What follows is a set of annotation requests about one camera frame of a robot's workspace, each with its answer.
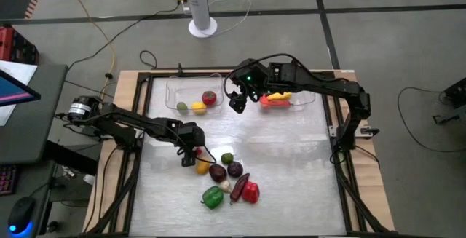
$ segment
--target tomato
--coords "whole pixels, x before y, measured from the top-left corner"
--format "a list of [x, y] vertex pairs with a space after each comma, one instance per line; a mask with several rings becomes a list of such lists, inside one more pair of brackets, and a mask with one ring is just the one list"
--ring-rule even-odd
[[206, 105], [213, 105], [217, 100], [217, 95], [212, 91], [207, 91], [202, 94], [202, 102]]

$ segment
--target floor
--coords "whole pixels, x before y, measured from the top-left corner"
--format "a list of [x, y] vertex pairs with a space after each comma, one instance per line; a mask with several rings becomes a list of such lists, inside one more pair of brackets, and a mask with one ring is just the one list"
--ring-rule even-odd
[[[92, 16], [148, 15], [175, 6], [172, 0], [82, 1]], [[233, 31], [211, 39], [192, 37], [187, 31], [188, 19], [144, 21], [114, 42], [115, 79], [121, 70], [147, 69], [138, 59], [142, 49], [157, 56], [160, 68], [176, 67], [178, 63], [186, 67], [234, 66], [248, 57], [288, 52], [309, 68], [354, 69], [360, 84], [371, 93], [369, 122], [381, 130], [374, 142], [395, 228], [402, 234], [463, 237], [466, 154], [443, 154], [418, 146], [403, 127], [397, 96], [407, 86], [444, 90], [465, 77], [465, 0], [251, 1], [255, 11], [281, 9], [295, 14], [252, 14]], [[245, 9], [244, 0], [210, 8], [213, 12]], [[18, 22], [15, 28], [38, 46], [41, 64], [70, 65], [106, 43], [89, 23], [74, 22], [77, 17], [85, 14], [76, 0], [39, 0], [33, 20]], [[225, 29], [241, 18], [218, 17], [217, 21], [219, 28]], [[60, 19], [61, 23], [34, 24], [34, 20], [47, 19]], [[108, 36], [129, 24], [112, 18], [99, 23]], [[99, 90], [109, 66], [110, 52], [105, 49], [94, 59], [77, 64], [67, 79]], [[110, 86], [108, 93], [113, 94], [114, 87]], [[67, 112], [74, 97], [89, 94], [92, 92], [66, 84], [58, 111]], [[433, 124], [433, 114], [451, 108], [440, 104], [437, 96], [416, 91], [401, 96], [408, 126], [421, 142], [433, 148], [464, 148], [466, 127], [462, 122]], [[50, 139], [66, 145], [94, 142], [63, 130], [59, 121], [54, 122]], [[81, 230], [84, 213], [83, 209], [58, 205], [52, 217], [67, 222], [56, 234], [65, 236]]]

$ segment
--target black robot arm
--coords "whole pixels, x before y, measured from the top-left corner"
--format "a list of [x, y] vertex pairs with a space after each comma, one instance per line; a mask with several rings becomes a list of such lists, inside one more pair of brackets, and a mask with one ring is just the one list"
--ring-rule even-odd
[[181, 160], [183, 167], [195, 165], [194, 147], [205, 146], [204, 131], [195, 122], [183, 123], [176, 119], [148, 118], [119, 108], [113, 103], [103, 103], [95, 96], [75, 98], [68, 112], [68, 120], [73, 125], [92, 126], [113, 136], [118, 147], [125, 150], [140, 147], [135, 129], [143, 130], [156, 140], [180, 147], [178, 154], [184, 154]]
[[[281, 55], [293, 60], [291, 63], [270, 63], [268, 68], [260, 62]], [[225, 84], [228, 78], [240, 87], [240, 94], [226, 92]], [[338, 128], [336, 136], [339, 147], [344, 150], [355, 148], [355, 131], [360, 121], [371, 115], [369, 94], [357, 82], [342, 78], [326, 79], [312, 73], [295, 57], [287, 54], [244, 60], [224, 80], [224, 89], [230, 98], [229, 105], [239, 114], [244, 111], [248, 97], [257, 102], [262, 95], [275, 92], [310, 91], [344, 98], [348, 102], [349, 113], [344, 125]]]

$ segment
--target clear plastic container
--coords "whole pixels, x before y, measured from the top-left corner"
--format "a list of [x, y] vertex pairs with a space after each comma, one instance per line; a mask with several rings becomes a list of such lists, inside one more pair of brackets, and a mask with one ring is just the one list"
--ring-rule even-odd
[[291, 95], [288, 100], [267, 100], [265, 97], [260, 99], [257, 106], [262, 112], [269, 111], [302, 111], [307, 105], [315, 101], [313, 92], [297, 92]]
[[[223, 79], [220, 74], [191, 78], [171, 76], [167, 80], [165, 105], [178, 116], [219, 114], [224, 101], [222, 84]], [[202, 103], [202, 94], [207, 91], [216, 94], [215, 103], [207, 108], [192, 108], [193, 103]], [[185, 103], [186, 109], [178, 109], [179, 103]]]

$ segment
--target computer monitor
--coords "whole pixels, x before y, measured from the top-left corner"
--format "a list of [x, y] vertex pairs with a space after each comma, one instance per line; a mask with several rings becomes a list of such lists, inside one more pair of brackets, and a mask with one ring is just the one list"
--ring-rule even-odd
[[40, 100], [41, 95], [0, 70], [0, 106]]

